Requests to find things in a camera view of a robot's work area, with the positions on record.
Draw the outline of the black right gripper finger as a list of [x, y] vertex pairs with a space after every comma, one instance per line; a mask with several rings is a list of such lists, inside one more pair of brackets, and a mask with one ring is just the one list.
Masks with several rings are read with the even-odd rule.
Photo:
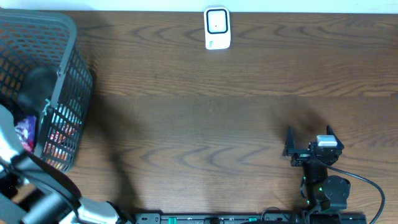
[[292, 156], [295, 153], [295, 142], [294, 142], [294, 135], [293, 130], [289, 126], [287, 131], [287, 139], [285, 141], [284, 150], [282, 152], [283, 156]]
[[343, 145], [343, 143], [338, 139], [338, 137], [336, 136], [336, 134], [334, 133], [332, 127], [330, 125], [326, 126], [326, 134], [333, 136], [335, 139], [335, 143], [333, 143], [333, 145], [335, 147], [337, 147], [339, 150], [343, 150], [345, 148], [345, 146]]

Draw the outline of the purple snack packet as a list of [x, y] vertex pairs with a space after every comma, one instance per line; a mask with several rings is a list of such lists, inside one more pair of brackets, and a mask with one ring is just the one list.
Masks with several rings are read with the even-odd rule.
[[26, 116], [15, 125], [15, 130], [23, 148], [34, 152], [35, 143], [35, 125], [37, 118], [34, 115]]

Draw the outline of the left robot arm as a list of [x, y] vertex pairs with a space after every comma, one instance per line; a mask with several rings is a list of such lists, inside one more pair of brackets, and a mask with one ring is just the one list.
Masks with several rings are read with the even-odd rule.
[[63, 173], [27, 152], [14, 117], [1, 107], [1, 221], [5, 223], [135, 223], [110, 202], [82, 197]]

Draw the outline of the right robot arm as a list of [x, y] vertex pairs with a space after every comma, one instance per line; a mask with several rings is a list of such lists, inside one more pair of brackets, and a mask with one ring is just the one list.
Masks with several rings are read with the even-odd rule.
[[304, 223], [329, 219], [339, 223], [338, 216], [347, 209], [350, 182], [328, 174], [328, 168], [338, 160], [344, 148], [330, 126], [326, 127], [326, 134], [318, 135], [306, 149], [295, 145], [293, 130], [288, 129], [282, 155], [291, 158], [291, 166], [303, 168], [301, 192], [308, 203], [308, 208], [301, 212]]

